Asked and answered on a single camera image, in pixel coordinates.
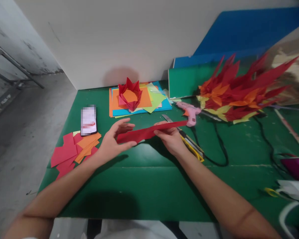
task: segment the pink glue gun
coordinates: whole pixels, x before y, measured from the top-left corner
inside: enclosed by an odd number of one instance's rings
[[[195,126],[196,115],[200,114],[202,110],[200,108],[196,108],[195,106],[182,101],[176,102],[176,105],[179,108],[182,108],[183,110],[186,110],[188,112],[188,122],[186,125],[188,127]]]

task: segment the metal frame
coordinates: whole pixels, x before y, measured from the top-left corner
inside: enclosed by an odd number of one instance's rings
[[[17,63],[15,63],[10,57],[8,57],[2,50],[0,50],[0,56],[3,56],[5,59],[7,59],[11,64],[13,64],[19,71],[21,71],[23,74],[25,74],[28,79],[18,79],[18,80],[9,80],[2,74],[0,74],[0,79],[3,80],[4,82],[8,83],[11,87],[0,96],[0,104],[1,102],[8,97],[9,94],[11,94],[15,89],[22,90],[22,87],[20,87],[20,83],[22,82],[28,82],[28,81],[33,81],[36,83],[39,87],[44,89],[44,86],[37,82],[33,77],[21,66],[19,66]]]

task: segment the green tabletop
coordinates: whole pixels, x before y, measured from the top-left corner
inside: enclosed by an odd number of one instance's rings
[[[80,130],[81,108],[89,104],[98,107],[99,132],[104,135],[109,130],[118,119],[109,117],[108,89],[78,91],[56,146],[63,144],[63,135]],[[184,101],[198,105],[194,98]],[[265,112],[268,117],[260,121],[275,153],[299,156],[299,144],[274,111],[265,109]],[[299,111],[280,112],[299,134]],[[131,123],[136,125],[135,129],[147,128],[163,121],[162,114],[167,114],[173,121],[184,120],[183,111],[173,105],[169,111],[132,115]],[[278,215],[288,202],[263,191],[265,187],[277,188],[276,180],[282,177],[270,164],[269,146],[261,137],[259,125],[251,119],[236,125],[217,123],[217,127],[228,151],[229,166],[221,168],[207,160],[203,164],[277,225]],[[184,126],[182,129],[194,138],[190,128]],[[196,130],[205,153],[214,161],[224,162],[211,120],[199,115]],[[49,163],[39,191],[52,183],[57,175],[57,169],[51,168]],[[157,137],[139,143],[99,168],[59,216],[216,221],[184,170]],[[299,207],[290,213],[287,223],[299,226]]]

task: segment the hand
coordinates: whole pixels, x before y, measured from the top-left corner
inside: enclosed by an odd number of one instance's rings
[[[130,121],[130,118],[117,121],[104,135],[102,144],[97,151],[97,154],[100,155],[106,162],[137,145],[135,141],[130,141],[124,144],[117,144],[116,142],[116,138],[119,134],[131,131],[135,127],[135,124],[127,123],[128,121]]]
[[[166,124],[167,121],[161,121],[155,123],[154,125]],[[188,149],[183,143],[183,140],[176,128],[164,129],[164,130],[155,130],[154,134],[161,138],[167,150],[178,157],[183,153],[187,152]]]

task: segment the concrete floor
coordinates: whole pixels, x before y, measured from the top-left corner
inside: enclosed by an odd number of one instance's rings
[[[0,238],[35,196],[76,90],[65,74],[36,78],[0,115]]]

